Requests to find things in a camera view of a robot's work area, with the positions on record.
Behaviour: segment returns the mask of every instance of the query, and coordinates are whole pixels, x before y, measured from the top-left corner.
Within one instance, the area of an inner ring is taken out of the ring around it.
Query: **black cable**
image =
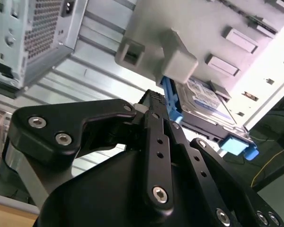
[[[10,199],[13,199],[18,193],[18,189],[11,195],[11,196],[8,196],[8,198]]]
[[[249,165],[256,166],[256,167],[262,169],[261,166],[258,166],[258,165],[253,164],[253,163],[245,162],[245,158],[243,158],[243,162],[242,162],[242,163],[240,163],[240,162],[231,162],[231,161],[227,161],[227,160],[224,160],[224,161],[225,161],[225,162],[228,162],[228,163],[231,163],[231,164],[235,164],[235,165],[241,165],[241,166],[243,166],[243,165],[245,165],[245,164],[249,164]],[[263,179],[262,179],[262,180],[264,180],[264,179],[266,178],[265,170],[263,170],[262,173],[263,173]]]
[[[268,113],[268,114],[266,114],[266,116],[267,115],[273,115],[273,116],[279,116],[279,117],[284,117],[284,115],[281,115],[281,114],[277,114],[277,113]]]
[[[260,142],[257,146],[263,145],[263,144],[266,143],[268,140],[269,140],[269,137],[267,137],[267,139],[266,139],[265,141]]]

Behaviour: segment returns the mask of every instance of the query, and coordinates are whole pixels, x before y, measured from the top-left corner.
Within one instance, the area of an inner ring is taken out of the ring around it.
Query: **bolt head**
[[[264,225],[266,225],[266,226],[268,225],[267,219],[265,218],[265,216],[260,211],[257,212],[257,217],[259,218],[260,221],[262,221],[264,223]]]
[[[70,145],[70,143],[72,142],[70,135],[66,133],[59,133],[56,135],[55,138],[56,138],[57,143],[63,146]]]
[[[36,129],[41,129],[46,126],[46,120],[43,119],[42,117],[37,117],[37,116],[29,118],[28,123],[31,127]]]
[[[280,225],[280,222],[278,221],[278,219],[277,219],[272,213],[269,213],[269,217],[272,219],[272,221],[273,221],[277,226]]]
[[[166,194],[166,191],[163,188],[154,187],[152,189],[152,193],[159,203],[166,203],[167,202],[168,196]]]
[[[229,217],[227,216],[227,214],[221,210],[221,209],[217,209],[216,211],[216,215],[219,219],[219,221],[226,227],[230,226],[231,225],[231,221],[229,219]]]

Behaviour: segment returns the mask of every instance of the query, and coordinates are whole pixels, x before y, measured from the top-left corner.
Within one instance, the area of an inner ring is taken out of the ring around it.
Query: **hard drive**
[[[182,110],[185,127],[218,143],[229,136],[252,143],[248,131],[235,122],[224,99],[209,85],[190,79],[184,85],[174,82],[173,88],[178,95],[178,108]]]

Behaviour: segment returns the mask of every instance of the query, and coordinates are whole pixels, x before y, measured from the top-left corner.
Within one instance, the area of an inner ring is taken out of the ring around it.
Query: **power supply unit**
[[[17,97],[73,52],[87,2],[1,0],[1,94]]]

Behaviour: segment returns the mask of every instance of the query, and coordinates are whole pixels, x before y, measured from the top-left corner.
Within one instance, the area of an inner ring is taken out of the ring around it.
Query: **white object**
[[[168,30],[162,39],[164,63],[162,75],[181,84],[187,83],[198,66],[198,59],[190,53],[177,32]]]
[[[209,56],[207,60],[207,65],[226,76],[236,76],[240,71],[238,68],[234,67],[233,65],[213,55]]]
[[[264,18],[261,18],[260,21],[262,21],[263,23],[271,26],[271,27],[275,27],[273,26],[268,20],[264,19]],[[274,38],[275,37],[275,34],[273,34],[272,32],[268,31],[266,28],[262,27],[261,25],[258,25],[256,23],[251,23],[249,25],[250,27],[252,27],[253,29],[261,32],[262,34],[266,35],[267,37],[270,37],[270,38]]]
[[[278,10],[284,12],[284,1],[282,0],[270,0],[269,3],[277,8]]]
[[[227,33],[225,39],[231,41],[249,53],[254,53],[259,45],[256,41],[234,28]]]

